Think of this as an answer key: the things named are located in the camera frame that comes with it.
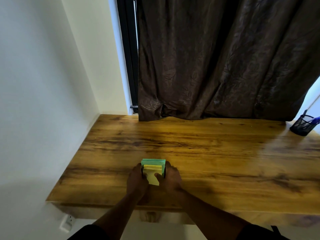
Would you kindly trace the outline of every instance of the hand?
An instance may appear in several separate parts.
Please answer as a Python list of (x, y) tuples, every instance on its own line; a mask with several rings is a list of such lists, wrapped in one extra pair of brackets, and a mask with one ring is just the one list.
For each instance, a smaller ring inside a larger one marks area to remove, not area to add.
[(181, 190), (182, 179), (177, 168), (171, 166), (170, 162), (165, 162), (165, 178), (161, 174), (155, 173), (154, 176), (159, 181), (159, 186), (164, 188), (167, 193)]
[(127, 179), (127, 194), (135, 194), (140, 200), (146, 193), (149, 182), (141, 174), (141, 163), (138, 163), (130, 172)]

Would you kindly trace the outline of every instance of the person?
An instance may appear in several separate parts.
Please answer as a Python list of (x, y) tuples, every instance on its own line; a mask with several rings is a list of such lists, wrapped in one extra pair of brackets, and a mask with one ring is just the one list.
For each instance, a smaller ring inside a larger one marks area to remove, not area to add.
[[(170, 197), (178, 201), (207, 239), (287, 239), (200, 200), (182, 188), (182, 179), (177, 168), (171, 166), (168, 161), (165, 168), (165, 178), (160, 174), (155, 174), (159, 186)], [(127, 193), (122, 200), (92, 225), (84, 226), (76, 232), (69, 240), (119, 240), (135, 206), (146, 193), (148, 185), (146, 177), (141, 174), (141, 164), (139, 163), (129, 174)]]

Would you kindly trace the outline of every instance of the black window frame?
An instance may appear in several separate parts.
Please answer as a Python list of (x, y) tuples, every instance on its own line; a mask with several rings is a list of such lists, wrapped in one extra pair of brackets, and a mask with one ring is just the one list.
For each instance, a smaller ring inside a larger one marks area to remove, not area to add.
[(136, 0), (117, 0), (117, 7), (132, 102), (131, 108), (134, 113), (138, 113), (139, 57), (137, 41), (138, 33), (136, 31), (136, 25), (138, 24), (135, 22), (137, 18), (135, 16), (135, 14), (137, 14), (137, 5), (134, 5), (134, 2), (136, 2)]

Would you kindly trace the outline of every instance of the yellow sticky note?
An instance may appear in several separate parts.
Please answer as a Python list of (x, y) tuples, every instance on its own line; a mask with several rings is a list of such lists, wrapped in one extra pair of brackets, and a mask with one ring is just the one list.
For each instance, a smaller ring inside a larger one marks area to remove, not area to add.
[(159, 181), (155, 177), (155, 173), (162, 174), (161, 165), (143, 165), (143, 173), (146, 173), (146, 178), (149, 184), (159, 185)]

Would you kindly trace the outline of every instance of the person's right hand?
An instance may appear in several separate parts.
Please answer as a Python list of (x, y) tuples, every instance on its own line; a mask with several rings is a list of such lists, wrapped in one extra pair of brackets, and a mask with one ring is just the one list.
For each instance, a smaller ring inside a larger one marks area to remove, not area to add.
[(164, 188), (167, 193), (181, 190), (181, 176), (177, 168), (171, 166), (170, 162), (165, 162), (165, 178), (161, 174), (155, 173), (154, 176), (159, 181), (159, 186)]

